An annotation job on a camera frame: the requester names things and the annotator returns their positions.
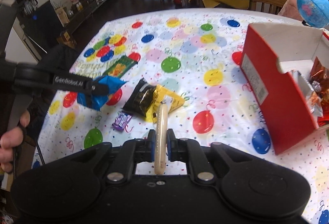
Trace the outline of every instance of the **screw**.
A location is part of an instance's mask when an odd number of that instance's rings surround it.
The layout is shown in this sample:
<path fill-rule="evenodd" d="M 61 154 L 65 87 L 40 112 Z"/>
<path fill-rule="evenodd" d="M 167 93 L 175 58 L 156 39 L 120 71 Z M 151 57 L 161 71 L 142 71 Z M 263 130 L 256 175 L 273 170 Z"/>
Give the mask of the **screw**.
<path fill-rule="evenodd" d="M 107 178 L 110 180 L 110 181 L 120 181 L 123 179 L 123 175 L 119 172 L 112 172 L 110 174 L 107 175 Z"/>
<path fill-rule="evenodd" d="M 214 177 L 213 173 L 210 172 L 201 172 L 198 174 L 198 179 L 202 181 L 209 181 L 212 180 Z"/>
<path fill-rule="evenodd" d="M 165 185 L 165 184 L 166 183 L 164 181 L 161 181 L 161 180 L 157 181 L 157 185 Z"/>

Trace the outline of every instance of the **globe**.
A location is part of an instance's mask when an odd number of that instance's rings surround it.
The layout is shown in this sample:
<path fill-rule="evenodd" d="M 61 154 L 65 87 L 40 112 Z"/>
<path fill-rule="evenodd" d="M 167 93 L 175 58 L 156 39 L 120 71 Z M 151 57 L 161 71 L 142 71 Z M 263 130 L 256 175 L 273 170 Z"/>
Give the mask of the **globe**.
<path fill-rule="evenodd" d="M 329 0 L 297 0 L 297 7 L 310 26 L 323 28 L 329 25 Z"/>

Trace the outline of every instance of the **candy wrapper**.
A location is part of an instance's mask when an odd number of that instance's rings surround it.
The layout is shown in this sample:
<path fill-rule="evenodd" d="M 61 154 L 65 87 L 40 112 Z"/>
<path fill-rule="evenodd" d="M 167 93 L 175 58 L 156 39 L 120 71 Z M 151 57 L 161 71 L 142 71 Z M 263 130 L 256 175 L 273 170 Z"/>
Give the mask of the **candy wrapper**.
<path fill-rule="evenodd" d="M 185 102 L 181 96 L 158 84 L 153 94 L 153 123 L 157 122 L 156 112 L 161 101 L 166 102 L 169 113 L 181 107 Z"/>
<path fill-rule="evenodd" d="M 118 59 L 103 75 L 121 78 L 130 68 L 138 62 L 124 55 Z"/>
<path fill-rule="evenodd" d="M 290 71 L 299 89 L 302 91 L 306 104 L 308 105 L 311 114 L 317 120 L 317 117 L 323 116 L 323 111 L 321 107 L 321 99 L 314 91 L 311 84 L 307 79 L 297 70 Z"/>
<path fill-rule="evenodd" d="M 329 78 L 328 69 L 325 68 L 316 57 L 310 78 L 313 85 L 316 86 L 317 94 L 322 98 L 321 105 L 324 111 L 329 111 Z"/>
<path fill-rule="evenodd" d="M 93 81 L 97 81 L 100 84 L 105 84 L 109 87 L 109 93 L 105 96 L 91 95 L 92 106 L 87 105 L 86 96 L 83 93 L 78 93 L 77 102 L 85 107 L 100 111 L 101 107 L 109 100 L 108 95 L 116 93 L 126 81 L 122 81 L 118 78 L 111 76 L 100 76 Z"/>
<path fill-rule="evenodd" d="M 149 85 L 145 79 L 141 79 L 135 87 L 128 101 L 122 110 L 128 113 L 137 113 L 146 117 L 146 113 L 151 106 L 153 93 L 156 87 Z"/>
<path fill-rule="evenodd" d="M 112 124 L 112 126 L 116 130 L 123 131 L 125 129 L 126 125 L 131 120 L 131 118 L 132 118 L 131 115 L 124 113 L 124 112 L 120 112 L 119 115 L 114 120 L 114 123 Z"/>

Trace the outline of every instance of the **black snack package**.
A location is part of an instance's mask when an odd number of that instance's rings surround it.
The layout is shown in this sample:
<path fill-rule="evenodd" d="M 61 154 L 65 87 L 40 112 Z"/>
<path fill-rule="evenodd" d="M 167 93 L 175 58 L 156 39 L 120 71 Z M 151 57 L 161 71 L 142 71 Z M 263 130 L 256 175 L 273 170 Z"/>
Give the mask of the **black snack package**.
<path fill-rule="evenodd" d="M 141 79 L 130 95 L 128 101 L 122 110 L 127 113 L 137 113 L 146 117 L 146 112 L 150 108 L 153 101 L 153 93 L 156 86 L 149 85 L 145 79 Z"/>

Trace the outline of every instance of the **red box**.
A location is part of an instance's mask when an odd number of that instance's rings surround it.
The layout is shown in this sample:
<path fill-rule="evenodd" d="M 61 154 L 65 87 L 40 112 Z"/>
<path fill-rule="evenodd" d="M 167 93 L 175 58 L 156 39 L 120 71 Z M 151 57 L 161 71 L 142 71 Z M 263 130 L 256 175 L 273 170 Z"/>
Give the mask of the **red box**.
<path fill-rule="evenodd" d="M 307 79 L 315 57 L 329 68 L 329 40 L 321 29 L 277 23 L 248 26 L 241 69 L 249 81 L 280 154 L 319 128 L 290 70 Z"/>

